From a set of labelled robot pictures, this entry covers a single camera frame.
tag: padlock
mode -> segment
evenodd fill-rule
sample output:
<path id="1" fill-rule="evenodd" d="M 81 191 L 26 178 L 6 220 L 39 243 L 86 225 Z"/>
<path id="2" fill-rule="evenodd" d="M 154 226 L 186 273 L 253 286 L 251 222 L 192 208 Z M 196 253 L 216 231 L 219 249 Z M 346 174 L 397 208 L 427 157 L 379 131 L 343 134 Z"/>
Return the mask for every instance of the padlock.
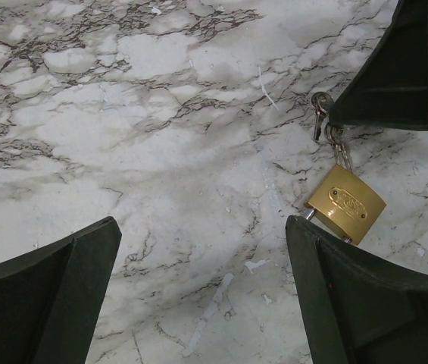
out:
<path id="1" fill-rule="evenodd" d="M 386 203 L 365 182 L 335 165 L 306 202 L 308 218 L 316 216 L 334 234 L 358 245 Z"/>

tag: black plastic part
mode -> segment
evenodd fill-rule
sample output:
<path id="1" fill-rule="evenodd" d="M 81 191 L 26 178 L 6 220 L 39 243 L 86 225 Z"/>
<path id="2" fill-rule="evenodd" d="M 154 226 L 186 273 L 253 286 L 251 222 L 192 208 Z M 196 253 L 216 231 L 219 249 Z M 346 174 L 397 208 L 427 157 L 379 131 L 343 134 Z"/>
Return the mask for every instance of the black plastic part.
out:
<path id="1" fill-rule="evenodd" d="M 428 364 L 428 275 L 303 218 L 286 237 L 314 364 Z"/>
<path id="2" fill-rule="evenodd" d="M 399 0 L 391 26 L 336 100 L 330 123 L 428 130 L 428 0 Z"/>
<path id="3" fill-rule="evenodd" d="M 83 364 L 120 245 L 106 218 L 0 264 L 0 364 Z"/>

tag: padlock body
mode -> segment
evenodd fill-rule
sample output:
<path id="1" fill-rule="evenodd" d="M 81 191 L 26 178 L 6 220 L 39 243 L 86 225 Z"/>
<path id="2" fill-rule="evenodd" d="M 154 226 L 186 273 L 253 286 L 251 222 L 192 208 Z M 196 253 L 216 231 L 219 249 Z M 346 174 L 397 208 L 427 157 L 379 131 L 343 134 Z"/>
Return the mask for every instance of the padlock body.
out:
<path id="1" fill-rule="evenodd" d="M 315 216 L 343 240 L 358 245 L 386 203 L 365 182 L 340 165 L 323 179 L 307 202 Z"/>

